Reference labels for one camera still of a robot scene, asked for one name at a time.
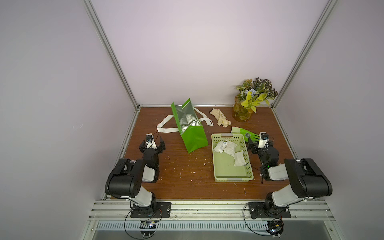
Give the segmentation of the white ice pack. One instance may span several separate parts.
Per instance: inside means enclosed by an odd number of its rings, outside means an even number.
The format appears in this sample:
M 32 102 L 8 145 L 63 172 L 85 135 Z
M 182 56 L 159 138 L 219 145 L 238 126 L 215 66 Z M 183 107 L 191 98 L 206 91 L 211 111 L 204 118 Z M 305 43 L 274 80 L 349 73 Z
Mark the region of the white ice pack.
M 245 166 L 247 164 L 246 160 L 244 158 L 244 152 L 243 151 L 234 153 L 234 160 L 235 160 L 235 162 L 234 162 L 235 167 L 242 167 L 242 166 Z
M 214 147 L 214 152 L 216 153 L 226 153 L 230 156 L 235 155 L 237 144 L 231 141 L 220 141 Z

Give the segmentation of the green insulated delivery bag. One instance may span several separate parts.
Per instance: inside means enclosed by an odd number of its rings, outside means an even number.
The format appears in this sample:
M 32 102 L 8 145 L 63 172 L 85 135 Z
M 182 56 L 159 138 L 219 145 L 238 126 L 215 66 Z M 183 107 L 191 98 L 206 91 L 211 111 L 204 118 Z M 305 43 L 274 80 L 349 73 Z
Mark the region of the green insulated delivery bag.
M 183 105 L 171 104 L 172 114 L 166 116 L 158 125 L 158 133 L 180 133 L 188 153 L 209 145 L 203 122 L 212 127 L 213 121 L 206 114 L 195 108 L 190 99 Z M 175 128 L 165 128 L 169 120 L 174 119 Z

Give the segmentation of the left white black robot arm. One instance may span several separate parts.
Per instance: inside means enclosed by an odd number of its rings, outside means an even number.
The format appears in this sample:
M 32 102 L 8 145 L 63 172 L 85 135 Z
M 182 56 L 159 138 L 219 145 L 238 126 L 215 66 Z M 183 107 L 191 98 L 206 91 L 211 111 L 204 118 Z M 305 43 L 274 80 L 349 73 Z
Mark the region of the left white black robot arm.
M 159 154 L 166 149 L 165 142 L 160 144 L 152 134 L 139 146 L 143 154 L 140 159 L 119 159 L 109 174 L 105 193 L 116 199 L 127 199 L 134 205 L 135 211 L 154 213 L 157 211 L 157 199 L 154 193 L 146 190 L 142 183 L 156 183 L 160 175 Z

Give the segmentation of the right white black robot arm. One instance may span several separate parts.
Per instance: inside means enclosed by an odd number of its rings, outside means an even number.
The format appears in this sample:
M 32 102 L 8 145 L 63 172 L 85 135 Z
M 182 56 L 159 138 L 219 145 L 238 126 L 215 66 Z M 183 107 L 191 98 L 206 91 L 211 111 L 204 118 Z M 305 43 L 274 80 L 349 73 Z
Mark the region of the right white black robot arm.
M 267 133 L 261 132 L 256 139 L 248 137 L 248 149 L 260 159 L 261 183 L 289 181 L 284 188 L 268 193 L 263 203 L 248 203 L 252 219 L 289 218 L 291 205 L 333 193 L 332 184 L 313 159 L 284 159 L 284 163 L 279 164 L 280 152 L 273 147 Z

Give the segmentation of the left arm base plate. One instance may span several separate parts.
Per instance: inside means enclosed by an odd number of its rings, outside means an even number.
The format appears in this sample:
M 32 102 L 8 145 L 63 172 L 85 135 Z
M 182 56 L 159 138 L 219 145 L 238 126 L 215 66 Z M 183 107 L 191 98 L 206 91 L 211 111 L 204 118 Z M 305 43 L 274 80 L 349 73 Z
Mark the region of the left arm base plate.
M 171 215 L 171 202 L 155 202 L 148 207 L 134 206 L 131 210 L 131 218 L 169 218 Z

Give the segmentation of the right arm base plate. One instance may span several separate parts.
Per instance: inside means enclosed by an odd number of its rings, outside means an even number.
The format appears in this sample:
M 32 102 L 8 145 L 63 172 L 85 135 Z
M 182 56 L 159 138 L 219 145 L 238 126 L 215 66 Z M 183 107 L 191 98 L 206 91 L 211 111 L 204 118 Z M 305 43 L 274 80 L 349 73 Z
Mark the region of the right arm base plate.
M 289 219 L 292 217 L 288 207 L 276 207 L 274 205 L 268 207 L 265 203 L 261 202 L 248 202 L 248 206 L 253 220 L 262 218 Z

